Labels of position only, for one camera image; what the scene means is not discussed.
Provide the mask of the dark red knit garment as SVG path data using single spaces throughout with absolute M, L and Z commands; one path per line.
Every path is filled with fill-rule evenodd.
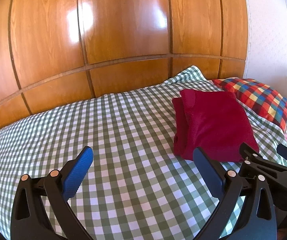
M 201 148 L 210 159 L 240 163 L 239 148 L 246 143 L 259 152 L 248 116 L 231 92 L 203 92 L 183 89 L 172 99 L 176 134 L 174 154 L 193 159 L 193 151 Z

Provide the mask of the wooden panelled wardrobe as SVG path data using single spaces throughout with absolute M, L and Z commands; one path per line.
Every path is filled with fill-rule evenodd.
M 0 128 L 195 65 L 242 77 L 246 0 L 0 0 Z

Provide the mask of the multicolour plaid pillow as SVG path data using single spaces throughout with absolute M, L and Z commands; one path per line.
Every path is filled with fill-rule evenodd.
M 234 93 L 240 102 L 257 115 L 286 130 L 287 98 L 270 85 L 237 77 L 214 79 L 212 82 L 222 90 Z

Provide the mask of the green white checkered bedspread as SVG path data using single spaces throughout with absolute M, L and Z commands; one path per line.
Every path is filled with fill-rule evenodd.
M 172 98 L 182 89 L 216 92 L 191 66 L 167 81 L 35 114 L 0 129 L 0 232 L 23 174 L 44 177 L 94 151 L 69 204 L 95 239 L 192 239 L 218 204 L 191 161 L 173 153 Z

